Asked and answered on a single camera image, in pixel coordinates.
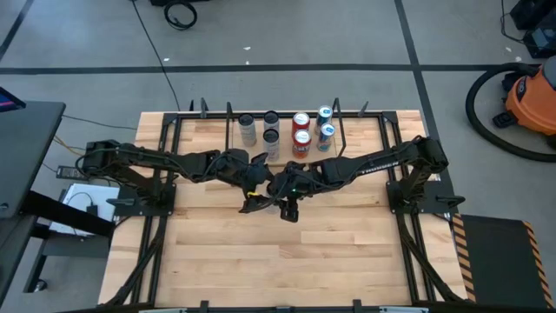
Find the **black desk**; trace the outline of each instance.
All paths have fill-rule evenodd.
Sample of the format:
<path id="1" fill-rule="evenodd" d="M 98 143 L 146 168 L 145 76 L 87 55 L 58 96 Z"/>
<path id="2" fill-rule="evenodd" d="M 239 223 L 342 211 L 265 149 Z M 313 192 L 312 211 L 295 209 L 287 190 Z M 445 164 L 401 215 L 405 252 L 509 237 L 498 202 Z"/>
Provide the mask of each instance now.
<path id="1" fill-rule="evenodd" d="M 64 109 L 64 103 L 27 103 L 0 113 L 0 306 L 30 237 L 49 235 L 36 227 L 39 216 L 101 236 L 113 231 L 110 222 L 30 191 Z"/>

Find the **orange vacuum cleaner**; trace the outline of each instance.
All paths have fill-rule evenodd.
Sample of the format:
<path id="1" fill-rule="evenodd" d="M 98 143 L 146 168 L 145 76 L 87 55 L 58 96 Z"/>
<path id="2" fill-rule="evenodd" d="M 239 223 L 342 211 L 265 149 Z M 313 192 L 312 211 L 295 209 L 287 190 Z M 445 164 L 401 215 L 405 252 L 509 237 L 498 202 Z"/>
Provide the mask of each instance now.
<path id="1" fill-rule="evenodd" d="M 547 143 L 556 149 L 556 57 L 538 67 L 523 63 L 505 63 L 479 77 L 467 93 L 466 113 L 473 128 L 487 141 L 516 156 L 540 162 L 556 162 L 556 154 L 539 153 L 515 146 L 494 135 L 475 113 L 475 97 L 480 87 L 492 77 L 504 73 L 502 81 L 508 91 L 506 111 L 493 118 L 494 125 L 505 128 L 521 125 L 546 135 Z"/>

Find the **orange and black striped panel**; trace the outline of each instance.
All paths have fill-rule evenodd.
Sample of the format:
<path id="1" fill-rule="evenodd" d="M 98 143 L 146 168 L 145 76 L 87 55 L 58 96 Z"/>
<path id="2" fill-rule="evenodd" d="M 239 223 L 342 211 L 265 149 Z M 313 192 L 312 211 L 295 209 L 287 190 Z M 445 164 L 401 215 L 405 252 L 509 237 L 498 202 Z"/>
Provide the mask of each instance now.
<path id="1" fill-rule="evenodd" d="M 476 302 L 475 289 L 473 287 L 473 275 L 471 274 L 471 263 L 469 262 L 469 250 L 467 249 L 466 231 L 463 227 L 461 214 L 454 214 L 452 217 L 452 223 L 455 246 L 458 252 L 458 261 L 460 262 L 461 276 L 463 277 L 463 283 L 466 286 L 467 298 Z"/>
<path id="2" fill-rule="evenodd" d="M 539 272 L 540 286 L 545 294 L 546 306 L 548 309 L 554 308 L 553 298 L 550 296 L 550 290 L 548 289 L 548 281 L 546 280 L 545 270 L 542 267 L 542 262 L 540 261 L 539 245 L 537 245 L 537 239 L 533 233 L 533 226 L 529 222 L 523 222 L 527 228 L 527 234 L 529 235 L 529 243 L 531 243 L 531 249 L 533 250 L 533 255 L 535 256 L 535 264 L 537 265 L 537 271 Z"/>

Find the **gray floor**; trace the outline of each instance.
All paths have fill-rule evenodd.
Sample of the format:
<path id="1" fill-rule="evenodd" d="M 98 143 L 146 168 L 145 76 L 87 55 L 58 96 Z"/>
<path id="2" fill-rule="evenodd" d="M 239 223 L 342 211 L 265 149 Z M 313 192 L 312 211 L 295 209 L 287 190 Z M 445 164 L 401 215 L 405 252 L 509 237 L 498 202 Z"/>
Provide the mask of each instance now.
<path id="1" fill-rule="evenodd" d="M 0 2 L 0 42 L 24 0 Z M 526 49 L 500 34 L 499 0 L 402 0 L 420 64 L 496 64 L 533 61 Z M 507 0 L 509 10 L 516 0 Z M 161 58 L 168 66 L 257 64 L 410 63 L 392 0 L 212 0 L 196 3 L 199 22 L 171 29 L 160 8 L 137 3 Z M 519 35 L 509 21 L 510 33 Z M 2 68 L 155 67 L 158 62 L 128 0 L 34 0 Z M 342 108 L 421 109 L 414 73 L 405 70 L 175 72 L 169 78 L 183 108 L 205 97 L 211 110 L 230 101 L 241 109 L 306 109 L 341 99 Z M 467 198 L 467 214 L 527 220 L 533 224 L 546 275 L 556 282 L 553 181 L 556 166 L 508 155 L 480 139 L 468 125 L 464 101 L 476 71 L 424 72 L 440 138 L 448 154 L 456 192 Z M 0 85 L 21 98 L 62 101 L 66 114 L 103 123 L 135 126 L 142 111 L 175 110 L 160 73 L 0 75 Z M 478 97 L 485 120 L 501 110 L 496 82 Z M 134 139 L 134 132 L 63 120 L 66 143 Z M 538 136 L 522 130 L 501 134 L 543 150 Z M 71 165 L 73 155 L 53 143 L 45 163 Z M 70 182 L 42 169 L 33 186 L 57 197 Z M 51 258 L 43 272 L 50 288 L 24 295 L 23 281 L 38 245 L 32 241 L 2 313 L 59 311 L 96 304 L 105 260 Z"/>

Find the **wooden tabletop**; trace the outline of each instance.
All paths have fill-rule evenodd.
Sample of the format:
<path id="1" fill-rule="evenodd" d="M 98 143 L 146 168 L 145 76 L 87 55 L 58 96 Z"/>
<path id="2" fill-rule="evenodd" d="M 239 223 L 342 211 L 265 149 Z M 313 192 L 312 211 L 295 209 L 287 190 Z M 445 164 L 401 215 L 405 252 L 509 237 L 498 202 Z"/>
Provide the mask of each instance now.
<path id="1" fill-rule="evenodd" d="M 418 110 L 397 113 L 404 141 L 425 135 Z M 142 113 L 137 146 L 157 149 L 162 115 Z M 376 119 L 344 118 L 344 128 L 345 157 L 382 150 Z M 223 120 L 186 120 L 179 153 L 223 150 L 225 130 Z M 231 145 L 238 146 L 234 134 Z M 335 144 L 339 151 L 341 141 Z M 152 173 L 136 170 L 145 176 Z M 237 213 L 242 193 L 225 183 L 194 184 L 178 178 L 156 307 L 198 307 L 201 300 L 214 307 L 351 306 L 353 299 L 361 299 L 363 305 L 410 304 L 386 181 L 386 171 L 377 172 L 336 192 L 304 199 L 299 202 L 299 222 L 288 223 L 280 219 L 277 208 Z M 133 217 L 116 230 L 99 303 L 115 295 L 135 267 L 143 221 L 144 217 Z M 456 294 L 466 298 L 448 223 L 430 215 L 420 215 L 420 221 L 430 263 Z M 415 261 L 414 267 L 420 297 L 425 299 Z M 143 278 L 143 301 L 149 276 L 150 267 Z"/>

